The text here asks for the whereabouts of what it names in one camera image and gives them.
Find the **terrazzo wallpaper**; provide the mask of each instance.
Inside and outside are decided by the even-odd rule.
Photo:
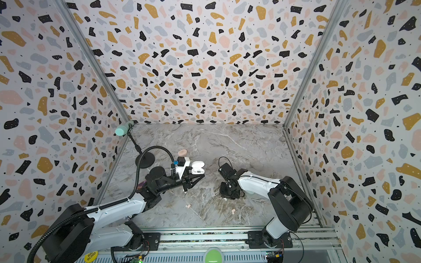
[[[349,262],[421,262],[420,10],[350,2],[287,127]]]
[[[284,123],[331,0],[69,0],[130,118]]]
[[[23,263],[66,207],[93,204],[123,140],[50,1],[0,1],[0,24],[0,262]]]

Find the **small pink object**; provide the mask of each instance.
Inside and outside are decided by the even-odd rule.
[[[187,150],[186,149],[182,149],[179,151],[179,156],[180,157],[185,157],[187,155]]]

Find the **mint green object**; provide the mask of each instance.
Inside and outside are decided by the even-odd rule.
[[[123,136],[126,135],[128,130],[130,129],[131,126],[134,125],[133,121],[128,121],[126,122],[124,125],[120,125],[115,129],[115,134],[117,136]]]
[[[224,263],[222,251],[216,247],[210,248],[206,251],[203,260],[204,263]]]

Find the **mounting plate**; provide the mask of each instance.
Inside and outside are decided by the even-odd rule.
[[[268,248],[262,237],[262,231],[249,231],[247,232],[248,239],[245,241],[246,244],[249,245],[250,248]],[[292,240],[290,234],[284,233],[280,239],[284,242],[284,248],[292,248]],[[282,248],[282,245],[279,244],[274,248]]]

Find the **marble surface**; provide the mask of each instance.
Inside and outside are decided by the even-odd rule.
[[[224,200],[219,195],[223,181],[217,171],[221,156],[228,157],[236,170],[245,168],[270,178],[288,175],[301,184],[280,125],[138,124],[132,134],[143,149],[153,145],[163,146],[173,153],[174,159],[177,159],[179,150],[186,149],[192,161],[205,162],[205,178],[187,193],[178,187],[162,194],[162,200],[154,208],[133,219],[140,227],[266,225],[275,216],[266,198],[246,194],[237,200]],[[152,167],[163,166],[169,175],[171,160],[167,153],[159,149],[151,152],[156,158]],[[129,141],[102,203],[131,193],[137,155],[133,143]],[[150,168],[141,170],[140,182]]]

